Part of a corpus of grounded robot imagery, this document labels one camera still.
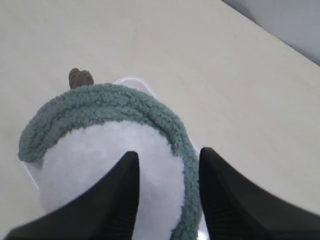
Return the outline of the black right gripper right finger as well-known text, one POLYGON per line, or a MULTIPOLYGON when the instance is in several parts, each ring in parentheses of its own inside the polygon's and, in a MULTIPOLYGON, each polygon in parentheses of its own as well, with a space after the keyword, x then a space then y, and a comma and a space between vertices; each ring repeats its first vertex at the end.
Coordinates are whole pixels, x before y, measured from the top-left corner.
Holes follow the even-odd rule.
POLYGON ((320 217, 262 189, 210 147, 199 155, 199 193, 211 240, 318 240, 320 217))

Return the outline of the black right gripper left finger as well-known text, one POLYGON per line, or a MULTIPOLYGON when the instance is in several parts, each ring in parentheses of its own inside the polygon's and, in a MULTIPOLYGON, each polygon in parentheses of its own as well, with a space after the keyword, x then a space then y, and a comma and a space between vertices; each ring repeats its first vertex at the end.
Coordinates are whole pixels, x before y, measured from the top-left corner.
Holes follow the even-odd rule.
POLYGON ((6 240, 130 240, 140 195, 138 154, 126 152, 95 185, 63 207, 12 229, 6 240))

